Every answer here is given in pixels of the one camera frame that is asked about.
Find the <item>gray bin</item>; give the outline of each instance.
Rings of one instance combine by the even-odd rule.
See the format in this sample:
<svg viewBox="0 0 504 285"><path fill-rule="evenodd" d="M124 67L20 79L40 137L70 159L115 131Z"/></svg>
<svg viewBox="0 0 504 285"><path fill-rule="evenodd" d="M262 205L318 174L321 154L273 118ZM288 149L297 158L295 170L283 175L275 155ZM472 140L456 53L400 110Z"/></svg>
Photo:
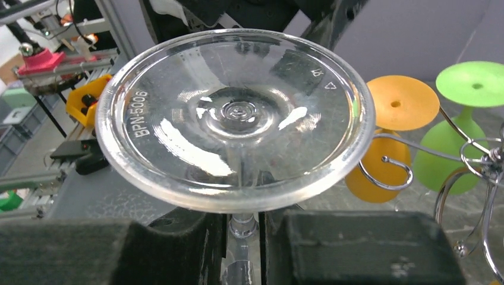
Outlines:
<svg viewBox="0 0 504 285"><path fill-rule="evenodd" d="M9 115L11 111L12 111L11 106L9 106L5 102L5 100L2 97L0 97L0 124L2 123L4 118L7 117L7 115Z"/></svg>
<svg viewBox="0 0 504 285"><path fill-rule="evenodd" d="M0 176L9 171L25 144L26 139L12 126L0 126Z"/></svg>
<svg viewBox="0 0 504 285"><path fill-rule="evenodd" d="M24 138L30 139L42 126L34 112L35 106L15 108L4 119L4 125L12 125Z"/></svg>

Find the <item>orange silicone wine glass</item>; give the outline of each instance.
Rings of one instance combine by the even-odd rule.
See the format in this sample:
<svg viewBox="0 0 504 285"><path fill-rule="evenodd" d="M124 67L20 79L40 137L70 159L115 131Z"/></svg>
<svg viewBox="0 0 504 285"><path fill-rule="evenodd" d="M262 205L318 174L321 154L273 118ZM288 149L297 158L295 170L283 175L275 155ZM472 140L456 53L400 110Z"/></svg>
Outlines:
<svg viewBox="0 0 504 285"><path fill-rule="evenodd" d="M387 75L367 83L376 109L375 134L412 131L430 123L439 112L436 92L415 78ZM375 138L361 160L364 168L378 181L387 185L402 185L407 173L401 167L382 162L382 157L405 163L411 167L408 146L391 138ZM348 189L359 199L370 203L384 203L394 199L400 191L383 189L372 184L359 167L345 178Z"/></svg>

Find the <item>green bin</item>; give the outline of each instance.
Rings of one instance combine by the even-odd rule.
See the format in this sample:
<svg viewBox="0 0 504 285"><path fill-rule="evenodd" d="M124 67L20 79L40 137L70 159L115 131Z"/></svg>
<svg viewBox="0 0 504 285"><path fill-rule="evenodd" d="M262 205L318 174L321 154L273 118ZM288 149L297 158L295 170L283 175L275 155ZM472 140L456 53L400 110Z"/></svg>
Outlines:
<svg viewBox="0 0 504 285"><path fill-rule="evenodd" d="M19 205L23 202L23 199L19 197L14 191L7 191L6 198L0 198L0 211L11 211L17 209Z"/></svg>

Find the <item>black object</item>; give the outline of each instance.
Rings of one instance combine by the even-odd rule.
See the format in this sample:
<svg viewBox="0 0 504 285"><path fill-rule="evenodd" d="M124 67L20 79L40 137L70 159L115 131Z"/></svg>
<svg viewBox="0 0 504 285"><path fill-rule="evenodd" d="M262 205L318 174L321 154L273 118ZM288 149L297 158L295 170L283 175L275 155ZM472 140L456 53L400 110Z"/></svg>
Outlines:
<svg viewBox="0 0 504 285"><path fill-rule="evenodd" d="M141 4L148 15L146 23L161 43L196 30L221 29L218 19L228 14L241 27L284 31L301 10L311 20L303 33L305 39L332 50L368 0L180 0L184 6L189 28L182 20L154 12L149 0Z"/></svg>
<svg viewBox="0 0 504 285"><path fill-rule="evenodd" d="M262 285L463 285L441 227L408 212L259 215Z"/></svg>
<svg viewBox="0 0 504 285"><path fill-rule="evenodd" d="M221 222L177 208L150 227L126 219L5 223L2 284L219 284Z"/></svg>
<svg viewBox="0 0 504 285"><path fill-rule="evenodd" d="M78 174L88 175L109 166L109 162L107 161L101 150L98 150L99 151L91 151L91 153L79 157L75 161L75 171Z"/></svg>
<svg viewBox="0 0 504 285"><path fill-rule="evenodd" d="M74 161L99 149L97 139L64 141L49 157L55 160Z"/></svg>
<svg viewBox="0 0 504 285"><path fill-rule="evenodd" d="M96 98L94 98L93 95L91 95L91 94L86 94L86 95L82 96L81 101L82 101L82 104L84 104L84 106L86 106L86 107L91 107L91 105L98 102L98 100Z"/></svg>
<svg viewBox="0 0 504 285"><path fill-rule="evenodd" d="M33 7L35 7L39 4L42 4L46 1L47 0L29 0L29 1L21 2L21 1L7 0L5 2L8 5L10 5L10 7L5 10L0 10L0 19L7 17L7 16L10 16L10 15L13 15L13 14L16 14L16 13L19 13L19 12L27 10L27 9L33 8Z"/></svg>

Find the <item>triangle symbol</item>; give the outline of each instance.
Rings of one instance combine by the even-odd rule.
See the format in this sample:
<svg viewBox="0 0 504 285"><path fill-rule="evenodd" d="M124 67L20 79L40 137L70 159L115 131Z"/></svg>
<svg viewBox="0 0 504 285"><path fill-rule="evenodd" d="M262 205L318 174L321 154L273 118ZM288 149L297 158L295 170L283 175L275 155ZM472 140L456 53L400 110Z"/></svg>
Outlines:
<svg viewBox="0 0 504 285"><path fill-rule="evenodd" d="M329 82L326 86L324 86L325 89L336 89L336 85L334 83Z"/></svg>

